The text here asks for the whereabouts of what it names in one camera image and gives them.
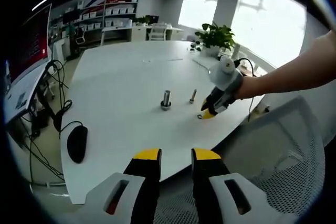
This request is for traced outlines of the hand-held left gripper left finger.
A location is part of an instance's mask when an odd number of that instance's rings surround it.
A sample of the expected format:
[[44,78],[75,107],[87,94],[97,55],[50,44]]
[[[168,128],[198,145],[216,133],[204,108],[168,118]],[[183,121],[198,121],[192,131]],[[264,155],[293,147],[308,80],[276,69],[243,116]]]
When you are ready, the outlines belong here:
[[137,153],[86,197],[86,223],[153,223],[161,178],[160,148]]

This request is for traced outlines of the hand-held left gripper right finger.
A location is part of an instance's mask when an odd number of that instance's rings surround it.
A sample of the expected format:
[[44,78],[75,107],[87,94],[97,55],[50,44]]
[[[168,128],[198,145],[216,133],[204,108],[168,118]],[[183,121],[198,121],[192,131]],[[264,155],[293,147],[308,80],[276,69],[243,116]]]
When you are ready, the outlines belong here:
[[238,173],[230,173],[211,150],[192,149],[193,196],[200,223],[265,223],[266,196]]

